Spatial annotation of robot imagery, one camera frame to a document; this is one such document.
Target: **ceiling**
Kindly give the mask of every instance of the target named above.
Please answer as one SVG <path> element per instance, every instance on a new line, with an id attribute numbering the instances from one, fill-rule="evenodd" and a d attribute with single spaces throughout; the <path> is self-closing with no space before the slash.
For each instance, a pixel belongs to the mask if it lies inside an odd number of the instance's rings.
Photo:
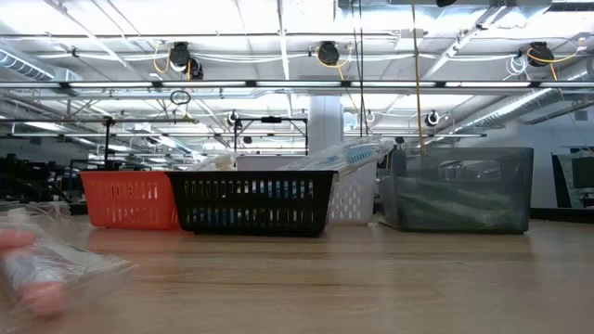
<path id="1" fill-rule="evenodd" d="M 362 26 L 364 79 L 415 79 L 409 6 L 404 9 L 400 6 L 398 10 L 395 6 L 364 6 L 361 19 L 356 14 L 352 19 L 351 13 L 336 8 L 333 0 L 68 0 L 62 3 L 68 14 L 88 32 L 44 0 L 4 0 L 0 2 L 0 12 L 3 13 L 0 48 L 9 46 L 41 64 L 69 69 L 84 81 L 184 80 L 180 73 L 172 70 L 159 73 L 153 65 L 152 58 L 156 54 L 160 55 L 156 60 L 158 66 L 165 68 L 166 50 L 176 41 L 190 43 L 190 51 L 204 68 L 205 80 L 339 80 L 337 69 L 320 65 L 315 53 L 312 57 L 308 55 L 320 42 L 334 41 L 346 61 L 342 67 L 345 80 L 358 80 L 356 61 L 349 57 L 349 48 L 352 50 L 354 45 L 354 26 Z M 486 11 L 483 6 L 451 6 L 440 9 L 436 17 L 426 15 L 434 9 L 427 5 L 418 8 L 421 76 Z M 506 63 L 519 49 L 527 50 L 533 41 L 547 42 L 555 56 L 562 58 L 571 56 L 579 43 L 578 38 L 582 38 L 580 46 L 583 49 L 557 67 L 561 72 L 565 66 L 591 55 L 594 48 L 592 12 L 546 12 L 544 9 L 529 18 L 511 11 L 497 23 L 488 25 L 488 29 L 473 34 L 443 66 L 424 79 L 524 80 L 523 74 L 510 76 Z M 286 34 L 284 39 L 279 33 L 281 24 Z M 89 38 L 89 32 L 98 40 Z M 283 43 L 286 43 L 286 68 L 283 66 Z M 106 48 L 132 67 L 124 67 L 106 52 Z M 528 67 L 526 72 L 533 80 L 548 79 L 551 75 L 549 67 Z M 3 68 L 0 68 L 0 78 L 5 81 L 30 80 Z M 415 132 L 417 99 L 414 92 L 410 93 L 408 96 L 365 94 L 366 108 L 374 113 L 368 115 L 372 119 L 372 128 L 377 132 Z M 504 96 L 423 94 L 420 105 L 423 113 L 436 110 L 455 122 Z M 257 98 L 220 99 L 214 96 L 187 105 L 187 113 L 200 124 L 153 124 L 152 131 L 223 132 L 226 115 L 231 110 L 248 116 L 287 116 L 288 97 L 291 98 L 291 114 L 306 117 L 307 92 L 262 94 Z M 72 105 L 78 109 L 86 102 L 88 100 L 73 101 Z M 66 101 L 59 98 L 38 103 L 62 113 L 67 109 Z M 356 89 L 352 89 L 351 97 L 342 93 L 342 104 L 351 112 L 360 108 L 360 95 Z M 177 116 L 184 113 L 186 110 L 182 108 Z M 156 99 L 105 99 L 94 101 L 77 116 L 107 114 L 116 118 L 162 117 L 162 106 Z M 255 124 L 253 131 L 288 132 L 291 128 L 285 123 L 274 126 Z M 100 126 L 96 126 L 96 130 L 103 131 Z M 224 148 L 213 139 L 179 140 L 192 149 Z M 254 140 L 252 145 L 286 147 L 302 145 L 301 141 L 300 137 L 280 143 Z"/>

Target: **desk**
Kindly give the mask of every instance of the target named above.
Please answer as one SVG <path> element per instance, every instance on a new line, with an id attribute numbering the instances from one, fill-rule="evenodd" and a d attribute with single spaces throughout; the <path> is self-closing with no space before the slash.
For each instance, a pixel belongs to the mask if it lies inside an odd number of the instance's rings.
<path id="1" fill-rule="evenodd" d="M 322 238 L 95 230 L 132 282 L 31 333 L 591 333 L 594 225 L 524 236 L 332 225 Z"/>

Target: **plastic bag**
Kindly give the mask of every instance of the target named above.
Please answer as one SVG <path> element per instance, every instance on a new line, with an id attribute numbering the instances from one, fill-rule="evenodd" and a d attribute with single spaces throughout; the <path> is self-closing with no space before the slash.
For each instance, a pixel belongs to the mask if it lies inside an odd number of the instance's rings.
<path id="1" fill-rule="evenodd" d="M 31 238 L 32 243 L 0 254 L 0 268 L 14 302 L 7 314 L 0 315 L 0 332 L 24 328 L 35 318 L 61 315 L 102 295 L 120 286 L 133 267 L 118 257 L 77 247 L 86 240 L 84 225 L 71 221 L 64 203 L 1 210 L 0 233 Z"/>
<path id="2" fill-rule="evenodd" d="M 378 135 L 365 137 L 318 151 L 278 170 L 338 171 L 340 176 L 344 176 L 369 162 L 382 159 L 393 147 L 394 142 L 381 142 L 381 137 Z"/>
<path id="3" fill-rule="evenodd" d="M 216 157 L 210 157 L 204 161 L 198 162 L 186 169 L 187 172 L 209 172 L 209 171 L 235 171 L 236 152 L 222 154 Z"/>

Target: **black basket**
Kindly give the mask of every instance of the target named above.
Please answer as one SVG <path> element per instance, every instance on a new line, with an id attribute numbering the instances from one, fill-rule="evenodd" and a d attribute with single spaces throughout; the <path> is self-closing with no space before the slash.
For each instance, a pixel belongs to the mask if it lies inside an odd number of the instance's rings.
<path id="1" fill-rule="evenodd" d="M 333 171 L 169 172 L 182 229 L 315 237 L 326 227 Z"/>

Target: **white basket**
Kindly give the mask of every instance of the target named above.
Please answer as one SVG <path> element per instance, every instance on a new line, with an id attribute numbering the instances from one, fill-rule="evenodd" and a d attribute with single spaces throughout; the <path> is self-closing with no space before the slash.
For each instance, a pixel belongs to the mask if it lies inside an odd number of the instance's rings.
<path id="1" fill-rule="evenodd" d="M 330 223 L 368 223 L 373 214 L 375 173 L 373 161 L 345 177 L 335 185 L 330 203 Z"/>

